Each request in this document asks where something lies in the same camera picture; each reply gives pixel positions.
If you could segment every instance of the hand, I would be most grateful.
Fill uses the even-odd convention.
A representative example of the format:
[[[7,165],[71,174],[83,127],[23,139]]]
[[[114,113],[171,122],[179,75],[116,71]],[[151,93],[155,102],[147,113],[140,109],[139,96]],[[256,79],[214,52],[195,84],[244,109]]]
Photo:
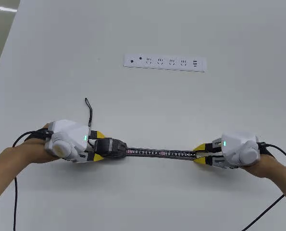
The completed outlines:
[[[22,144],[14,147],[16,152],[21,153],[27,159],[28,163],[47,163],[50,161],[57,160],[56,156],[52,156],[45,151],[45,141],[40,139],[29,139]]]
[[[261,154],[261,159],[258,163],[252,166],[242,166],[241,168],[250,174],[259,178],[270,178],[272,173],[278,168],[283,167],[274,157]]]

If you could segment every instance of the measuring tape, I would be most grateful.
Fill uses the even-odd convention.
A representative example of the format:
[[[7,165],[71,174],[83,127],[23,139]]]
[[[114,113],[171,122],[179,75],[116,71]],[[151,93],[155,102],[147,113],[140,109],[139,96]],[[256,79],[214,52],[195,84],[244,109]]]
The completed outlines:
[[[196,151],[158,150],[145,148],[127,148],[126,156],[157,157],[178,160],[195,160]]]

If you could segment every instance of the electrical outlet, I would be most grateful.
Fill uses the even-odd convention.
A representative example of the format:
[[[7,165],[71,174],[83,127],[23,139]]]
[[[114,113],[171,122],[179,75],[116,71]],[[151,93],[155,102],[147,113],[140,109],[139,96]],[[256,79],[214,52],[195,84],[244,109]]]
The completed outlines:
[[[164,64],[164,59],[159,58],[159,59],[158,59],[158,64],[159,64],[159,65],[163,65],[163,64]]]
[[[205,58],[154,54],[125,54],[124,66],[200,72],[207,69]]]
[[[168,65],[171,65],[171,66],[176,65],[175,59],[174,59],[174,58],[173,58],[173,59],[170,59],[170,62],[168,63]]]
[[[151,58],[146,58],[146,64],[151,65],[152,64],[152,59]]]
[[[186,59],[182,59],[182,60],[180,61],[180,65],[181,65],[181,66],[186,66],[186,65],[187,65],[187,60],[186,60]]]

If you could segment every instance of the black wire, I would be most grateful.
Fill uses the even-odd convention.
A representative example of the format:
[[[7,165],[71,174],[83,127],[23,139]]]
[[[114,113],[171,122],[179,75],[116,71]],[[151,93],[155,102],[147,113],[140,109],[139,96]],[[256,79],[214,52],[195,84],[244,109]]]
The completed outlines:
[[[21,136],[13,143],[12,147],[14,148],[17,145],[17,142],[19,142],[20,139],[22,139],[24,136],[28,134],[42,134],[41,131],[28,131]],[[14,178],[14,209],[13,209],[13,231],[16,231],[16,223],[17,223],[17,204],[18,204],[18,179],[17,177]]]
[[[273,144],[265,144],[265,147],[273,147],[276,148],[277,150],[279,150],[280,152],[282,152],[285,156],[286,153],[284,152],[283,149],[273,145]],[[269,207],[267,207],[258,217],[256,217],[247,227],[245,227],[242,231],[246,231],[248,230],[253,224],[256,223],[256,221],[258,221],[263,215],[265,215],[274,205],[276,205],[280,200],[282,200],[285,197],[285,195],[281,195],[276,201],[274,201]]]
[[[85,103],[86,103],[86,105],[89,107],[88,126],[91,127],[91,120],[92,120],[92,118],[93,118],[93,109],[91,108],[90,103],[89,103],[89,101],[88,101],[87,98],[85,98]]]
[[[88,143],[92,148],[95,148],[95,147],[91,144],[91,142],[87,141],[87,143]]]
[[[280,152],[282,152],[285,156],[286,156],[286,153],[283,151],[283,149],[273,145],[273,144],[266,144],[266,147],[273,147],[273,148],[276,148],[277,150],[279,150]]]

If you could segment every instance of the white table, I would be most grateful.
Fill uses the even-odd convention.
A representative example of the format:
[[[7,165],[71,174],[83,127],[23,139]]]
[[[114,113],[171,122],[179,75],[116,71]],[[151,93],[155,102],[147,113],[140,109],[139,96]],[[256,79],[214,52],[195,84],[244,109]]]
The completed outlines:
[[[124,68],[124,53],[199,55],[208,71]],[[248,130],[286,150],[286,0],[22,0],[0,60],[0,152],[50,121],[87,123],[85,97],[93,129],[128,146]],[[18,182],[20,231],[237,231],[281,194],[243,170],[138,157],[31,165]],[[0,231],[13,199],[11,184]],[[286,199],[251,230],[286,230]]]

